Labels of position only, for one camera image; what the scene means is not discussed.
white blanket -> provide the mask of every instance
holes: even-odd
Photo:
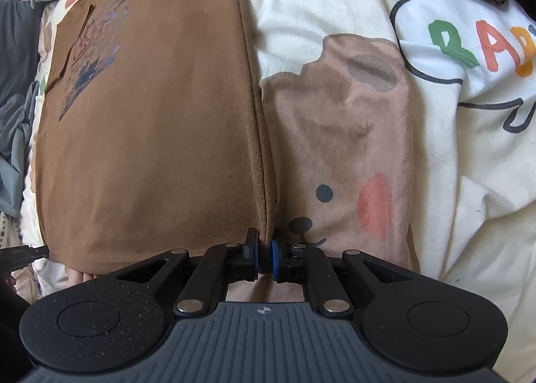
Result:
[[[45,13],[52,43],[66,1]],[[319,58],[329,34],[400,39],[412,72],[411,228],[421,271],[500,307],[510,333],[496,370],[509,381],[530,383],[536,378],[536,22],[514,0],[502,8],[480,0],[250,2],[262,78],[300,73]],[[45,51],[44,42],[40,48]],[[49,64],[44,57],[42,79]],[[265,104],[270,100],[263,97]],[[34,131],[38,123],[36,108]],[[269,130],[272,135],[274,127]],[[277,151],[277,139],[271,140]],[[38,245],[29,177],[24,196],[23,240]],[[45,293],[64,284],[64,267],[40,262],[35,268]]]

metal pin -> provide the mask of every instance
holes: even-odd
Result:
[[[199,312],[203,308],[203,303],[199,300],[181,300],[177,303],[177,310],[184,313]]]
[[[324,302],[324,309],[329,313],[342,313],[350,309],[350,303],[348,303],[346,300],[334,298]]]

bear face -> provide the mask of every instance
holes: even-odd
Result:
[[[409,266],[409,87],[395,43],[325,37],[299,75],[261,82],[276,169],[275,226],[339,257],[349,248]]]

